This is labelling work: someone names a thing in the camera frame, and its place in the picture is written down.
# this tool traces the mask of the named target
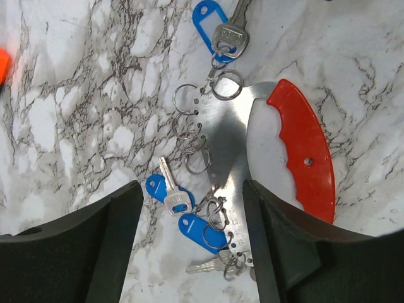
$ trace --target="handle hole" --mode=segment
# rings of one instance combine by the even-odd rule
[[[310,166],[312,166],[313,164],[314,164],[313,158],[306,158],[306,159],[304,159],[304,165],[305,165],[305,166],[310,167]]]
[[[206,13],[208,12],[208,8],[206,6],[202,6],[200,12],[201,12],[201,15],[206,15]]]

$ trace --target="marble countertop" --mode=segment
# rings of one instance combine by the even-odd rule
[[[198,2],[5,0],[0,47],[14,63],[0,96],[0,234],[144,182],[161,156],[197,199],[209,190],[206,175],[184,168],[170,131],[173,91],[203,84],[210,70],[191,20]],[[218,2],[230,16],[235,1]],[[247,85],[287,78],[302,90],[333,157],[335,225],[369,235],[404,226],[403,13],[401,0],[255,0],[250,45],[229,66]],[[249,136],[269,129],[272,140],[252,145],[261,164],[252,176],[276,191],[266,177],[276,169],[293,187],[278,130],[259,116],[276,114],[254,112]],[[211,254],[145,196],[121,302],[259,302],[247,274],[186,274]]]

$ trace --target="blue key tag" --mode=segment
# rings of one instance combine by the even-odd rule
[[[192,13],[192,21],[210,53],[213,55],[215,50],[213,50],[211,40],[216,27],[228,21],[224,11],[215,1],[204,0],[195,7]],[[220,54],[217,54],[215,59],[220,63],[230,63],[234,61],[234,59]]]
[[[192,207],[195,207],[195,198],[194,195],[191,194],[183,187],[178,187],[180,191],[185,191],[188,193],[189,198],[191,199]],[[146,191],[157,201],[164,203],[164,198],[167,195],[167,187],[165,185],[165,177],[163,175],[153,174],[146,180]],[[180,213],[182,211],[187,210],[187,206],[185,204],[177,205],[173,207],[173,211],[175,213]]]
[[[218,232],[209,225],[205,231],[205,239],[209,243],[209,245],[207,245],[203,240],[203,229],[207,224],[208,222],[197,217],[194,213],[183,214],[178,221],[178,227],[182,234],[209,250],[211,253],[218,254],[221,249],[215,249],[209,245],[217,248],[225,246],[227,243],[225,233]]]

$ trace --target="key head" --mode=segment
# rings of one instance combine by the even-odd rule
[[[164,204],[167,207],[170,215],[176,216],[182,213],[190,213],[192,211],[192,202],[185,191],[167,191],[167,195],[164,198]],[[186,205],[187,209],[181,213],[176,213],[174,208],[179,205]]]
[[[216,27],[213,34],[212,47],[215,51],[221,44],[229,45],[232,49],[236,48],[234,52],[224,52],[223,55],[233,59],[237,59],[246,50],[250,42],[250,35],[247,31],[230,22],[221,24]]]

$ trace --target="key tag window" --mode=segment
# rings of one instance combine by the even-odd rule
[[[212,0],[201,1],[194,9],[192,21],[210,53],[213,55],[215,51],[213,50],[211,39],[213,38],[216,27],[228,21],[222,8]],[[217,54],[215,59],[220,63],[230,63],[234,61],[234,59],[220,54]]]

